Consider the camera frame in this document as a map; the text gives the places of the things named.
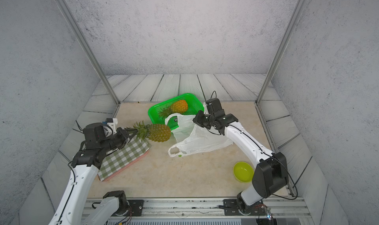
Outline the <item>white plastic bag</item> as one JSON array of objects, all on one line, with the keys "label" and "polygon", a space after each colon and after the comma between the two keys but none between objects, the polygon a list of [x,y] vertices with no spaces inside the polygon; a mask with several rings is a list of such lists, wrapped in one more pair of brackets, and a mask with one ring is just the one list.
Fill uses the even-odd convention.
[{"label": "white plastic bag", "polygon": [[170,157],[212,152],[233,144],[232,140],[222,134],[217,134],[216,130],[208,130],[193,123],[194,117],[194,115],[173,113],[165,119],[166,125],[172,118],[176,118],[178,124],[178,127],[171,131],[177,143],[169,148]]}]

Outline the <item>pineapple with dark crown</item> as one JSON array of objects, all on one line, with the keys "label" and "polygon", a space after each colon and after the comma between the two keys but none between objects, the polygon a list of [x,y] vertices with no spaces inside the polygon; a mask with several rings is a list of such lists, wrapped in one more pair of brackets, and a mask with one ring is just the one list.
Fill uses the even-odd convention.
[{"label": "pineapple with dark crown", "polygon": [[154,142],[166,142],[171,137],[171,129],[165,124],[145,124],[143,121],[140,121],[126,129],[136,131],[136,137],[141,141],[148,139]]}]

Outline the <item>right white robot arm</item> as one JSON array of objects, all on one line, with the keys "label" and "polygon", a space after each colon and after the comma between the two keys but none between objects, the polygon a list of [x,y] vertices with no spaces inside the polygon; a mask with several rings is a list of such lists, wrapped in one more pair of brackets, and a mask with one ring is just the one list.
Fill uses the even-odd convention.
[{"label": "right white robot arm", "polygon": [[232,114],[225,114],[218,98],[205,102],[207,113],[199,111],[193,122],[233,141],[252,162],[255,171],[252,185],[237,195],[237,206],[243,215],[251,213],[264,198],[275,194],[289,182],[287,160],[282,153],[274,153],[250,135]]}]

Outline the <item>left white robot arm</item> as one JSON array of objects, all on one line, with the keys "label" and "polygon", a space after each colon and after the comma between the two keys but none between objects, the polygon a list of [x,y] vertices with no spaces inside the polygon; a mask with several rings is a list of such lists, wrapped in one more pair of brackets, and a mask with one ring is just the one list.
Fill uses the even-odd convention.
[{"label": "left white robot arm", "polygon": [[96,178],[103,160],[123,149],[136,135],[136,129],[117,127],[116,120],[97,122],[82,129],[85,140],[72,162],[68,163],[71,174],[61,202],[53,215],[52,225],[104,225],[111,216],[127,218],[131,208],[124,191],[106,193],[100,204],[85,219],[84,206],[90,187]]}]

